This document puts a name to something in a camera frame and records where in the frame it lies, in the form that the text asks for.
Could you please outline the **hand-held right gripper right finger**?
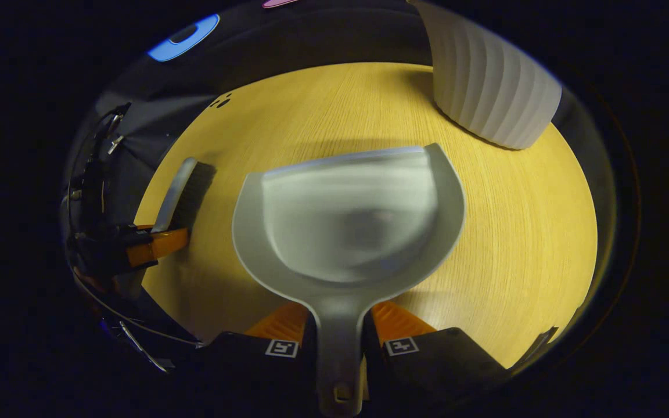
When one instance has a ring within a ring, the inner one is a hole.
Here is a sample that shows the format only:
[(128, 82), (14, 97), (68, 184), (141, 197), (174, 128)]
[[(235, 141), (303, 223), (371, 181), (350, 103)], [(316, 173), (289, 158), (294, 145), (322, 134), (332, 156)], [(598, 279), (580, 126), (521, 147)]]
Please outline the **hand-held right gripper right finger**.
[(442, 417), (483, 398), (510, 371), (463, 330), (436, 330), (385, 301), (364, 319), (366, 417)]

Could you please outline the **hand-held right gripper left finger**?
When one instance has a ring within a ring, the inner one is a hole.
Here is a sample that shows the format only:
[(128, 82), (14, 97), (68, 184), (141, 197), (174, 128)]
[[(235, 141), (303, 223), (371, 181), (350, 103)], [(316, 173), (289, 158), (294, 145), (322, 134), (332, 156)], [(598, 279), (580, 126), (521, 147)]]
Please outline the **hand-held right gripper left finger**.
[(199, 352), (199, 405), (207, 417), (318, 417), (314, 331), (287, 302), (244, 333), (224, 331)]

